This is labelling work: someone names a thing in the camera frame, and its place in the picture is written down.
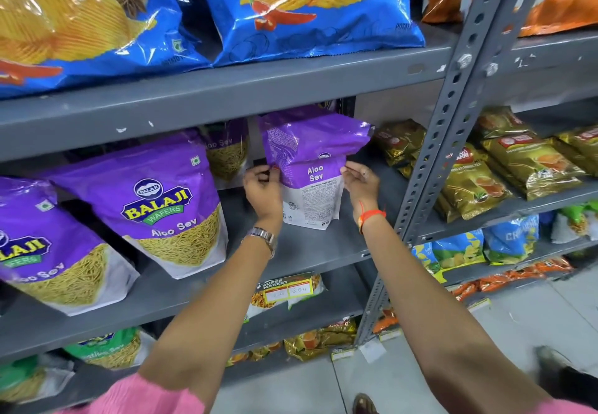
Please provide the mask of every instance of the right arm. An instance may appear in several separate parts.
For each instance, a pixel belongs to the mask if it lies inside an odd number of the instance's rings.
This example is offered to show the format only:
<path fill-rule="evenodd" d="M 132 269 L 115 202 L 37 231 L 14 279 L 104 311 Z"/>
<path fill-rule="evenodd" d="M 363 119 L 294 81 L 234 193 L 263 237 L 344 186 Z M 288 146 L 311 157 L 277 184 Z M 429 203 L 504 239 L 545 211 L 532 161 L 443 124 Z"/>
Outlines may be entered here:
<path fill-rule="evenodd" d="M 354 162 L 341 171 L 355 220 L 378 209 L 378 177 Z M 362 229 L 423 376 L 449 413 L 525 414 L 550 399 L 430 276 L 384 217 L 370 217 Z"/>

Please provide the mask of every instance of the nutrition label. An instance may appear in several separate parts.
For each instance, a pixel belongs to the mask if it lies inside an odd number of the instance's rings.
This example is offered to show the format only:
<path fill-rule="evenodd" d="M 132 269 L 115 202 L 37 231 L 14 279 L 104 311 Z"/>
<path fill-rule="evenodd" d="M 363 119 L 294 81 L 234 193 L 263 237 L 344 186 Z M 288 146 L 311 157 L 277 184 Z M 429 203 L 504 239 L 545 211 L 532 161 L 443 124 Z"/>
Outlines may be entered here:
<path fill-rule="evenodd" d="M 339 218 L 343 187 L 341 176 L 298 189 L 282 186 L 285 223 L 325 230 Z"/>

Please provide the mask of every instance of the black pants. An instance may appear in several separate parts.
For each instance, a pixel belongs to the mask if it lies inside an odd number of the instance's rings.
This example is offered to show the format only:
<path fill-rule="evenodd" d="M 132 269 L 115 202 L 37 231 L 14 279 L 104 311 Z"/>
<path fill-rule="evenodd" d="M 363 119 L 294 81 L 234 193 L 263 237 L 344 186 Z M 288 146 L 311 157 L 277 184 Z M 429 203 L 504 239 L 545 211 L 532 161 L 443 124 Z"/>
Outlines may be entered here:
<path fill-rule="evenodd" d="M 558 374 L 558 384 L 566 400 L 598 410 L 598 378 L 566 367 Z"/>

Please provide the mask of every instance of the foot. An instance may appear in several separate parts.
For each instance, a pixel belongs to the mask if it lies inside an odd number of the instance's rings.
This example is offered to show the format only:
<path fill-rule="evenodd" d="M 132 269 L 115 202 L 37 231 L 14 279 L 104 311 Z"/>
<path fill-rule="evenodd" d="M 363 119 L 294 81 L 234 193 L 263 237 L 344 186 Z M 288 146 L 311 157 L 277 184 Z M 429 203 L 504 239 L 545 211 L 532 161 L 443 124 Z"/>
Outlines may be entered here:
<path fill-rule="evenodd" d="M 539 346 L 535 352 L 540 369 L 538 384 L 553 397 L 560 398 L 562 395 L 558 375 L 566 367 L 573 367 L 573 364 L 550 346 Z"/>
<path fill-rule="evenodd" d="M 365 394 L 355 395 L 353 414 L 378 414 L 374 402 Z"/>

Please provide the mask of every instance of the hand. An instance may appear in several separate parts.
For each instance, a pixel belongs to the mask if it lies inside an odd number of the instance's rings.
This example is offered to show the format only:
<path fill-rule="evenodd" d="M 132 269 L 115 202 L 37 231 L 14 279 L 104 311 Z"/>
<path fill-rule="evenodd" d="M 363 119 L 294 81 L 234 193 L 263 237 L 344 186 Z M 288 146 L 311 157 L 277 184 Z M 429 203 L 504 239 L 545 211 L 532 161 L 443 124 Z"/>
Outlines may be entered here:
<path fill-rule="evenodd" d="M 282 227 L 282 194 L 280 193 L 280 170 L 259 165 L 243 176 L 245 195 L 258 215 L 256 226 L 275 235 Z"/>
<path fill-rule="evenodd" d="M 365 211 L 378 209 L 378 190 L 380 178 L 368 167 L 357 162 L 347 161 L 340 168 L 343 174 L 344 187 L 349 191 L 353 205 L 355 223 Z"/>

